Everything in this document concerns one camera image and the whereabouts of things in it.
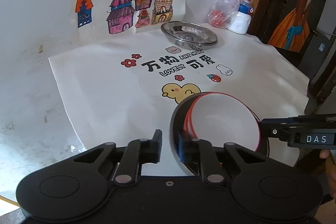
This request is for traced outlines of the person's right hand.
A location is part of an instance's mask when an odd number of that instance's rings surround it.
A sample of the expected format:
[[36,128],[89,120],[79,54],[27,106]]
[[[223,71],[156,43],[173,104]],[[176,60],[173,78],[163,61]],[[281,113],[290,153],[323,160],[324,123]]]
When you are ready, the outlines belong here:
[[329,150],[323,149],[319,154],[321,159],[325,159],[326,175],[329,184],[330,195],[335,199],[336,194],[336,165],[333,162],[332,154]]

